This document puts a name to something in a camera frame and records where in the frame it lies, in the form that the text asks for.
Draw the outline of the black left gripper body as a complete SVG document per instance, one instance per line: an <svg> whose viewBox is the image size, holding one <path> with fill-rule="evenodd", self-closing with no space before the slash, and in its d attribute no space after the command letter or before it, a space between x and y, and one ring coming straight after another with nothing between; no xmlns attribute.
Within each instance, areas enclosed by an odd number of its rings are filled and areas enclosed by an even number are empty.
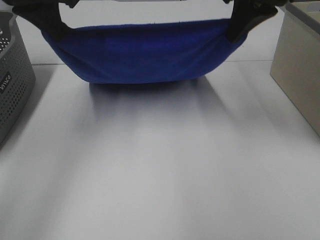
<svg viewBox="0 0 320 240"><path fill-rule="evenodd" d="M4 0L4 3L15 9L59 9L59 4L74 8L79 0Z"/></svg>

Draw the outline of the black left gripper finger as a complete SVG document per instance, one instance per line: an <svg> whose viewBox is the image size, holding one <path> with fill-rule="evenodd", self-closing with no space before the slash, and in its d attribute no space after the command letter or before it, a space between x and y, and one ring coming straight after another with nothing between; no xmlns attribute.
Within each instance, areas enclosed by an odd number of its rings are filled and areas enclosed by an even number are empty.
<svg viewBox="0 0 320 240"><path fill-rule="evenodd" d="M60 7L57 6L57 15L58 15L58 30L57 30L57 40L61 41L67 34L69 34L72 31L72 28L70 28L61 17L60 13Z"/></svg>
<svg viewBox="0 0 320 240"><path fill-rule="evenodd" d="M18 5L14 6L12 11L46 32L54 40L62 39L62 19L58 4Z"/></svg>

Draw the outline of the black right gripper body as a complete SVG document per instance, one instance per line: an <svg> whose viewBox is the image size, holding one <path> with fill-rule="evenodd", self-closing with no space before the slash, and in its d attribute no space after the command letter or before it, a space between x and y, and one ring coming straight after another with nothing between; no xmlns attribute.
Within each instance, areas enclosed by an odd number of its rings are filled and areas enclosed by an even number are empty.
<svg viewBox="0 0 320 240"><path fill-rule="evenodd" d="M294 0L249 0L250 4L253 4L256 7L260 7L262 5L269 5L273 7L283 7L287 3L293 3Z"/></svg>

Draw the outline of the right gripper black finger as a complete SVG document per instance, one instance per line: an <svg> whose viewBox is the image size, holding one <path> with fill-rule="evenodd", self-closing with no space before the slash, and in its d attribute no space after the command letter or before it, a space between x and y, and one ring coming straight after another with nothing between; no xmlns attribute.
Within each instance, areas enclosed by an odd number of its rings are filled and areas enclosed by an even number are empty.
<svg viewBox="0 0 320 240"><path fill-rule="evenodd" d="M226 30L226 37L231 43L236 43L242 36L242 10L244 4L242 2L234 2L232 14Z"/></svg>
<svg viewBox="0 0 320 240"><path fill-rule="evenodd" d="M274 17L277 13L278 10L275 6L244 6L244 10L242 10L242 36L240 39L262 22Z"/></svg>

